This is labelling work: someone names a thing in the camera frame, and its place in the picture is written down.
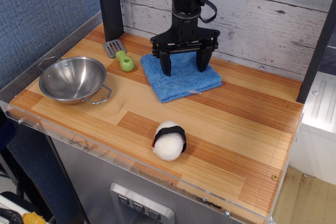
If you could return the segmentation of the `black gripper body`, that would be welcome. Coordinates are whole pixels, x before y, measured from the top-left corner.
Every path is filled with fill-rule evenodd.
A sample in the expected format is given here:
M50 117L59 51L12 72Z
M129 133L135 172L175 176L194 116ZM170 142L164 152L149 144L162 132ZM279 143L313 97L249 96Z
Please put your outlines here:
M218 48L219 30L198 27L198 19L172 18L172 26L164 33L150 39L152 54L160 57L182 52L197 51L210 57Z

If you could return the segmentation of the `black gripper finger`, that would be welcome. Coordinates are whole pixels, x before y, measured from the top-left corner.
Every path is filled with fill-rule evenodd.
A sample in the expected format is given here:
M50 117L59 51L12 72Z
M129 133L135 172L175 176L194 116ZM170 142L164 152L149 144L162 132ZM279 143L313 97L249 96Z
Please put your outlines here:
M205 71L212 56L210 48L204 48L196 52L196 64L200 72Z
M166 76L170 76L171 75L170 54L168 54L167 52L162 52L160 54L160 64L161 64L161 68L162 68L163 73Z

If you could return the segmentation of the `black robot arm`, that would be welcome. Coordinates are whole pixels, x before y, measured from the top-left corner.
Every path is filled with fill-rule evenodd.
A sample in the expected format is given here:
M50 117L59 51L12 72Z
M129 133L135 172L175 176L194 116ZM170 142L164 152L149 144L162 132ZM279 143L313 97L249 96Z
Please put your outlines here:
M219 30L198 27L217 16L217 7L209 0L172 0L172 24L164 33L150 39L152 55L159 58L162 71L171 75L170 55L196 52L196 64L203 72L218 48Z

